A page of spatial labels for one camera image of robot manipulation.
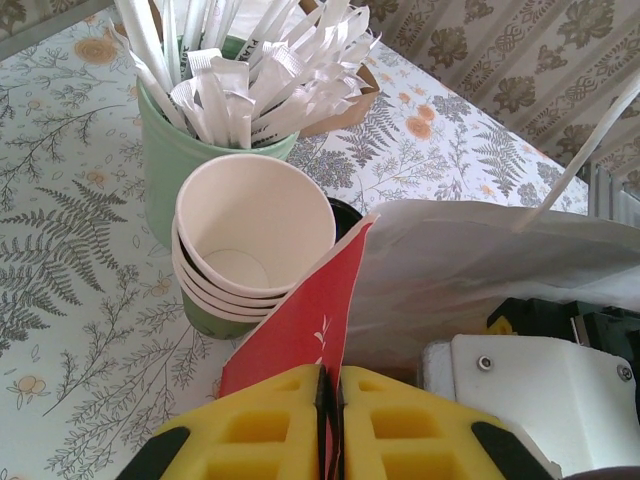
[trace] floral tablecloth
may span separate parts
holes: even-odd
[[[215,395],[236,346],[182,312],[145,224],[131,65],[104,11],[0,65],[0,480],[109,479]],[[561,169],[388,48],[366,121],[289,161],[361,211],[397,198],[537,205]],[[574,181],[558,208],[586,213]]]

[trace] red card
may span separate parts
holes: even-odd
[[[368,215],[353,227],[236,350],[222,371],[221,396],[319,363],[337,391],[351,296],[376,218]]]

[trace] stacked paper cups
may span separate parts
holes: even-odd
[[[213,159],[184,182],[171,255],[192,325],[215,338],[254,328],[335,242],[327,197],[261,155]]]

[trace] metal screw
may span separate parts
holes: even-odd
[[[488,372],[493,368],[493,362],[489,357],[483,355],[478,359],[478,368],[483,372]]]
[[[633,373],[631,369],[626,365],[618,365],[618,376],[622,379],[623,382],[628,382],[633,378]]]

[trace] brown paper bag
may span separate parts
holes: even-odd
[[[314,0],[300,0],[300,7],[308,15],[315,10],[316,2]],[[374,100],[380,93],[380,86],[378,86],[378,82],[376,82],[371,71],[364,65],[358,70],[358,76],[371,86],[363,88],[361,90],[362,95],[349,99],[349,101],[354,102],[354,105],[349,107],[342,115],[335,115],[308,126],[300,132],[300,138],[347,128],[364,121],[364,117],[367,116],[371,105],[373,105]]]

